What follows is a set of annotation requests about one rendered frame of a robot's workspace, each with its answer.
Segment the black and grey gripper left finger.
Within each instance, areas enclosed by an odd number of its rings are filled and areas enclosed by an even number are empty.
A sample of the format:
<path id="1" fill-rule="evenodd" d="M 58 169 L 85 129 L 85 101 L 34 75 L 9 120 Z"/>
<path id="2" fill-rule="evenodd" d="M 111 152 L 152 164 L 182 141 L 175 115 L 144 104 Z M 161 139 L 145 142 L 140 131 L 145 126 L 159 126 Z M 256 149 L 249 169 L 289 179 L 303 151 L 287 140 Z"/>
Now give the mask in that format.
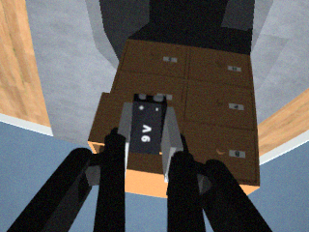
<path id="1" fill-rule="evenodd" d="M 98 184 L 93 232 L 126 232 L 126 163 L 132 105 L 124 102 L 119 127 L 104 138 L 104 151 L 92 154 L 87 148 L 73 149 L 7 232 L 69 232 L 92 186 Z"/>

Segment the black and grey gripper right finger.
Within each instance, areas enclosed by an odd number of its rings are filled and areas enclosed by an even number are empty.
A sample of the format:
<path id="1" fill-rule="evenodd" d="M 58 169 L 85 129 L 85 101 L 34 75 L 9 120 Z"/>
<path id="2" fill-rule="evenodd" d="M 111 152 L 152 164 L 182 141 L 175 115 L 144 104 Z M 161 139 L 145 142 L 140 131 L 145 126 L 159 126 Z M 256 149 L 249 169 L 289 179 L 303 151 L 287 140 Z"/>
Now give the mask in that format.
<path id="1" fill-rule="evenodd" d="M 206 232 L 203 210 L 213 232 L 272 232 L 222 161 L 194 160 L 174 107 L 167 106 L 161 154 L 168 183 L 167 232 Z"/>

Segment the brown wooden drawer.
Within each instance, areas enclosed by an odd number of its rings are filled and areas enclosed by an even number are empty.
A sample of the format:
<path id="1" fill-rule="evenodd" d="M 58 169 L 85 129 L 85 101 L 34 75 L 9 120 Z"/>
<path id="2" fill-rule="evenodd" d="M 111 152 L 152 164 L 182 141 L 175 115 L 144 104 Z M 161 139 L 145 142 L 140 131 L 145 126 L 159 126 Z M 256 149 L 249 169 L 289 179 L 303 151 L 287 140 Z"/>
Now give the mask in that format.
<path id="1" fill-rule="evenodd" d="M 120 73 L 114 94 L 134 96 L 134 94 L 160 95 L 167 101 L 181 102 L 183 81 Z"/>
<path id="2" fill-rule="evenodd" d="M 237 181 L 256 180 L 253 133 L 184 125 L 183 135 L 196 161 L 220 160 Z"/>
<path id="3" fill-rule="evenodd" d="M 249 89 L 247 57 L 191 48 L 187 79 Z"/>
<path id="4" fill-rule="evenodd" d="M 133 97 L 102 92 L 88 138 L 88 143 L 94 154 L 104 151 L 104 137 L 111 130 L 119 127 L 124 102 L 133 102 Z M 174 107 L 181 133 L 183 102 L 167 101 L 167 106 Z M 163 171 L 161 147 L 159 155 L 128 152 L 127 166 Z"/>
<path id="5" fill-rule="evenodd" d="M 183 79 L 185 54 L 182 46 L 129 41 L 121 70 Z"/>
<path id="6" fill-rule="evenodd" d="M 188 82 L 183 121 L 252 131 L 251 91 Z"/>

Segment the grey 9v battery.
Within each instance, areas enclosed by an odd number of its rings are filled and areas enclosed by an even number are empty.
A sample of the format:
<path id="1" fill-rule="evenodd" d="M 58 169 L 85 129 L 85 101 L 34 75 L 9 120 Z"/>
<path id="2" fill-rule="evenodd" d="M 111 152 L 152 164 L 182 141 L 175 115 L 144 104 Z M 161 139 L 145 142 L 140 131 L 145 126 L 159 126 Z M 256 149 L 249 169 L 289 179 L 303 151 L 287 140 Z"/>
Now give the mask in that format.
<path id="1" fill-rule="evenodd" d="M 129 152 L 159 155 L 166 110 L 166 97 L 134 94 Z"/>

